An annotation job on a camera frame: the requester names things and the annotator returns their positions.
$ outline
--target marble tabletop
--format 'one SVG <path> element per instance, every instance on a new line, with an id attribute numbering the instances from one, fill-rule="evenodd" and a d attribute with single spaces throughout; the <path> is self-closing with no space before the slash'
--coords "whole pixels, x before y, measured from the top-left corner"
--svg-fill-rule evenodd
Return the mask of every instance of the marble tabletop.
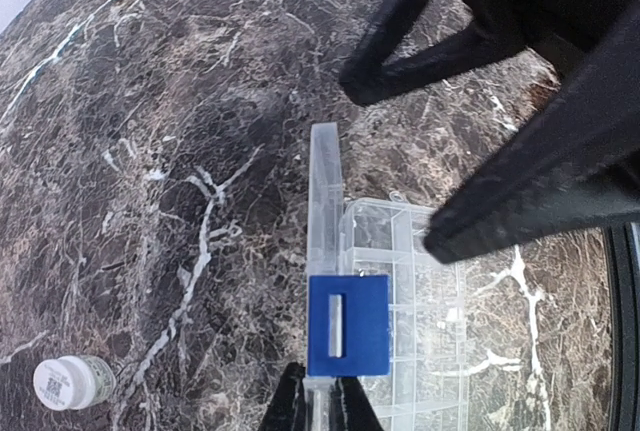
<path id="1" fill-rule="evenodd" d="M 304 360 L 310 126 L 345 194 L 437 206 L 554 89 L 532 53 L 367 109 L 337 72 L 381 0 L 34 0 L 0 35 L 0 429 L 256 429 Z M 435 0 L 402 45 L 460 29 Z M 598 232 L 469 263 L 470 429 L 606 426 Z M 56 413 L 44 358 L 115 396 Z"/>

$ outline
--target blue plastic piece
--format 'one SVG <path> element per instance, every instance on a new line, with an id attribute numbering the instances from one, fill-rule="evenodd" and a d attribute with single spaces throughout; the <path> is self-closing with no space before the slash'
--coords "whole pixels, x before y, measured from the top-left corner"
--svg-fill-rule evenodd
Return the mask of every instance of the blue plastic piece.
<path id="1" fill-rule="evenodd" d="M 342 355 L 330 355 L 330 300 L 342 298 Z M 309 278 L 309 376 L 389 374 L 389 276 Z"/>

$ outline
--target blue block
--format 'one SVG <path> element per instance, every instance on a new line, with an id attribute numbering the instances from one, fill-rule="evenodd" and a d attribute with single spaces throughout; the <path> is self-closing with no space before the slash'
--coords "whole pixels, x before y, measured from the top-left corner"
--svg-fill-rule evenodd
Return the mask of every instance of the blue block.
<path id="1" fill-rule="evenodd" d="M 341 357 L 329 352 L 331 296 L 342 298 Z M 309 376 L 389 374 L 389 276 L 311 276 L 307 352 Z"/>

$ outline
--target rectangular slot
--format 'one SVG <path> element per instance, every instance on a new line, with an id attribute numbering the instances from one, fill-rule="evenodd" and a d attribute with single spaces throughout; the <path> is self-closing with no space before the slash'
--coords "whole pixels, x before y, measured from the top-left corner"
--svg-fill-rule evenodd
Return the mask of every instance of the rectangular slot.
<path id="1" fill-rule="evenodd" d="M 329 296 L 329 356 L 343 358 L 344 350 L 344 296 L 332 294 Z"/>

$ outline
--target bottle label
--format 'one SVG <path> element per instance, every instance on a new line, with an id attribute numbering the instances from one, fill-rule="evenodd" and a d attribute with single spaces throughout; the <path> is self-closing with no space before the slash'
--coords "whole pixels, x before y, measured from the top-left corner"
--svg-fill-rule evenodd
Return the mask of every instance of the bottle label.
<path id="1" fill-rule="evenodd" d="M 90 406 L 101 403 L 111 396 L 116 387 L 116 380 L 111 368 L 102 359 L 95 356 L 78 356 L 91 368 L 96 378 L 96 396 Z"/>

